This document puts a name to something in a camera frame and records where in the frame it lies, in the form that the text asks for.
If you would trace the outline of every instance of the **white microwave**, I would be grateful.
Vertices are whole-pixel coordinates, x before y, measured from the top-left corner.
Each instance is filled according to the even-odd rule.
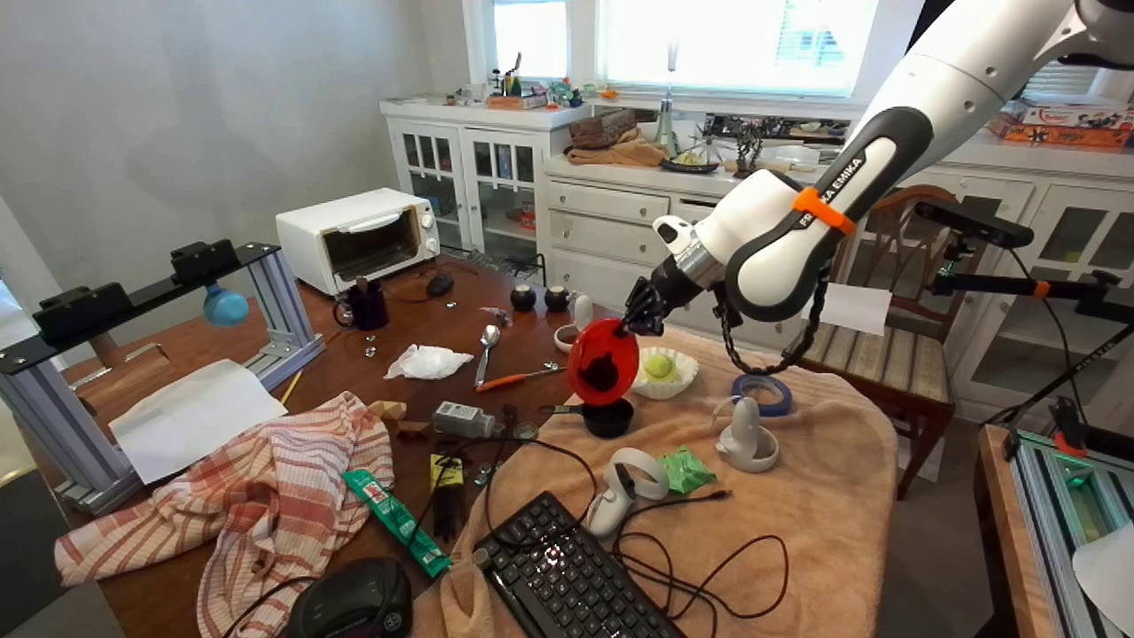
[[[331,296],[438,255],[429,198],[393,189],[278,211],[278,232],[288,268]]]

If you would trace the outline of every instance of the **black keyboard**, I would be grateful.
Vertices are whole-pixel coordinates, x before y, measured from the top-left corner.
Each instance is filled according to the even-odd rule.
[[[680,634],[552,492],[540,492],[484,535],[476,561],[529,634]]]

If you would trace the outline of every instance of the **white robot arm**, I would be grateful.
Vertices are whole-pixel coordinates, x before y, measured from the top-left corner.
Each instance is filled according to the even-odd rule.
[[[702,290],[761,323],[802,310],[879,193],[952,151],[1067,53],[1134,63],[1134,0],[958,0],[892,66],[816,189],[757,170],[705,221],[660,221],[670,257],[630,290],[628,328],[663,334]]]

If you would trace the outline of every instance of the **red striped cloth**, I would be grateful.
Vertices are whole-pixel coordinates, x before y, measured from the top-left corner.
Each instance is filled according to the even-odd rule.
[[[225,634],[262,592],[319,577],[365,523],[344,468],[393,483],[389,432],[354,393],[256,426],[158,486],[147,502],[58,537],[63,583],[158,562],[216,537],[199,583],[199,632]],[[304,583],[269,594],[233,634],[278,634]]]

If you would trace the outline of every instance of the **floor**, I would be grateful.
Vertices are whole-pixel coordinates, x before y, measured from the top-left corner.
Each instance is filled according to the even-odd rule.
[[[984,615],[990,577],[971,502],[973,434],[958,426],[936,483],[919,483],[892,510],[879,638],[971,638]],[[11,638],[117,638],[99,588],[76,588],[25,620]]]

